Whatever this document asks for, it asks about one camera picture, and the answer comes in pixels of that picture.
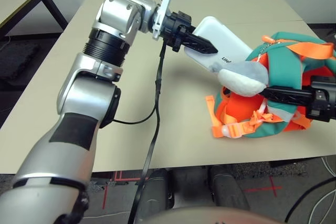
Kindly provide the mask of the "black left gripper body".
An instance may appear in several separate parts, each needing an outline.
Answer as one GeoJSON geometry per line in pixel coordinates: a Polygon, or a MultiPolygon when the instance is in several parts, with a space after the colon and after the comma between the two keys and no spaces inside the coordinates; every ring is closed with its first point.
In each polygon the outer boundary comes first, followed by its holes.
{"type": "Polygon", "coordinates": [[[178,11],[165,16],[161,37],[174,52],[179,52],[184,38],[195,30],[190,15],[178,11]]]}

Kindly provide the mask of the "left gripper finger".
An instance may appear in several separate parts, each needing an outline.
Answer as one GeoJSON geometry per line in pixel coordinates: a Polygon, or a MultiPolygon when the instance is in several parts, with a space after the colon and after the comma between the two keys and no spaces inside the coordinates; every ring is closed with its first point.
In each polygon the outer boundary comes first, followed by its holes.
{"type": "Polygon", "coordinates": [[[183,38],[183,45],[201,54],[218,53],[216,47],[209,40],[190,33],[183,38]]]}

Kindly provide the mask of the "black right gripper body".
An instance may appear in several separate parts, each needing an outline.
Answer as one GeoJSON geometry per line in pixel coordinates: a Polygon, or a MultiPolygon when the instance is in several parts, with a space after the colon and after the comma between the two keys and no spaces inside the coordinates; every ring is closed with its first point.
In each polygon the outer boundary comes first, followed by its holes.
{"type": "Polygon", "coordinates": [[[306,118],[335,120],[335,77],[312,76],[308,90],[312,92],[312,100],[306,106],[306,118]]]}

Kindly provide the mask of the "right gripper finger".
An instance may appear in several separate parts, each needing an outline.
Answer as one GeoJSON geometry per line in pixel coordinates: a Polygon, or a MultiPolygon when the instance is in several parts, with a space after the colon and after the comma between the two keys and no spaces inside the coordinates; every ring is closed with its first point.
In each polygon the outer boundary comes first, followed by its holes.
{"type": "Polygon", "coordinates": [[[280,86],[267,87],[261,95],[269,101],[283,104],[310,105],[313,102],[312,91],[280,86]]]}

